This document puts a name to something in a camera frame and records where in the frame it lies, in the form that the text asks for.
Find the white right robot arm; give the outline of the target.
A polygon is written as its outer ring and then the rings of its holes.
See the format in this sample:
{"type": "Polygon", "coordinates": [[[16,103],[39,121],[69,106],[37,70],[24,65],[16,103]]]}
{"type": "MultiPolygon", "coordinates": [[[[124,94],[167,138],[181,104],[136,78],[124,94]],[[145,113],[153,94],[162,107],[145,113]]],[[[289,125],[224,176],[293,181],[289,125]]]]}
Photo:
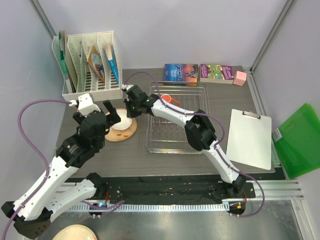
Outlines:
{"type": "Polygon", "coordinates": [[[123,84],[121,90],[126,94],[124,103],[129,118],[149,114],[180,126],[184,129],[188,144],[196,151],[202,152],[218,170],[226,193],[233,198],[243,193],[246,177],[232,164],[220,147],[215,128],[203,110],[194,112],[180,108],[158,94],[147,95],[137,85],[123,84]]]}

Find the orange ceramic mug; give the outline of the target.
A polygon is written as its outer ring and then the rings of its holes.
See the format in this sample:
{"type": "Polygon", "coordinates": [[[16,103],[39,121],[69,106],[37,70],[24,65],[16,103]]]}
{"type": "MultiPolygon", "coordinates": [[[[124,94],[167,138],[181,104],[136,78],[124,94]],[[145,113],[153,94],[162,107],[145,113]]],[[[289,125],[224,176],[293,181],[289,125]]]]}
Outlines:
{"type": "Polygon", "coordinates": [[[177,107],[180,106],[180,102],[177,99],[170,96],[169,94],[162,94],[161,99],[169,104],[174,105],[174,106],[177,106],[177,107]]]}

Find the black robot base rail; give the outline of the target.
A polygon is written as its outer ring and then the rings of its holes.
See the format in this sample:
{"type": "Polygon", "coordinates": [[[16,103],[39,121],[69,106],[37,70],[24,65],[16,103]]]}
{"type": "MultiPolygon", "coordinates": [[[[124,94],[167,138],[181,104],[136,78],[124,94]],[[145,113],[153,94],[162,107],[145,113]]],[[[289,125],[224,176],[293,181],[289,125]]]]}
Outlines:
{"type": "Polygon", "coordinates": [[[220,204],[226,199],[254,199],[256,193],[251,182],[246,182],[236,195],[217,175],[172,175],[105,177],[107,190],[90,200],[121,200],[127,205],[201,205],[220,204]]]}

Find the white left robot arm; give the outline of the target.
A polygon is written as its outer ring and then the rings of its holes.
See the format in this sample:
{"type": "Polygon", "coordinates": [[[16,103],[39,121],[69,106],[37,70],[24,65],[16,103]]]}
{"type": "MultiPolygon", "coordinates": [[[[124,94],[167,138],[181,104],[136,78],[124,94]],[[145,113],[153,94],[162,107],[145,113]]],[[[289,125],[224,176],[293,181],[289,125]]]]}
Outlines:
{"type": "Polygon", "coordinates": [[[77,108],[72,116],[78,123],[76,133],[62,142],[51,162],[27,139],[26,142],[44,161],[45,171],[19,199],[7,201],[1,207],[9,218],[8,223],[13,224],[20,235],[31,240],[42,235],[61,213],[73,205],[89,198],[100,200],[107,193],[106,181],[93,172],[71,189],[54,196],[71,175],[105,146],[105,136],[110,127],[121,121],[109,100],[103,101],[108,115],[90,96],[68,104],[77,108]]]}

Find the beige bird-painted plate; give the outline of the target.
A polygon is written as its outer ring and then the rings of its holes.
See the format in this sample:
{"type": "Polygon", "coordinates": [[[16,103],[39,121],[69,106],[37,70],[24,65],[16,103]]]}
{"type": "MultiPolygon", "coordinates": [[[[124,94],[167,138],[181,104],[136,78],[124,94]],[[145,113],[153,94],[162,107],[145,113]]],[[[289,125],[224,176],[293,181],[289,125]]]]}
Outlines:
{"type": "Polygon", "coordinates": [[[135,118],[131,118],[131,119],[132,119],[131,126],[125,130],[115,130],[111,126],[108,134],[105,135],[105,139],[109,142],[121,142],[132,137],[137,130],[138,124],[135,118]]]}

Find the orange ceramic bowl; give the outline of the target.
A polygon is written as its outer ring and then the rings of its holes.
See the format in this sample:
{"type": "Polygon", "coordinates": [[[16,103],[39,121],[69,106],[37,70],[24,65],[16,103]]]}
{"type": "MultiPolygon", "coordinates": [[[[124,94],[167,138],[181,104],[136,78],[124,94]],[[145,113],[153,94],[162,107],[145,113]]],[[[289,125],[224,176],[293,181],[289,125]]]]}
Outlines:
{"type": "Polygon", "coordinates": [[[133,120],[129,117],[127,117],[127,110],[119,108],[116,110],[118,116],[120,117],[120,122],[114,124],[112,126],[113,129],[117,131],[123,131],[129,128],[133,122],[133,120]]]}

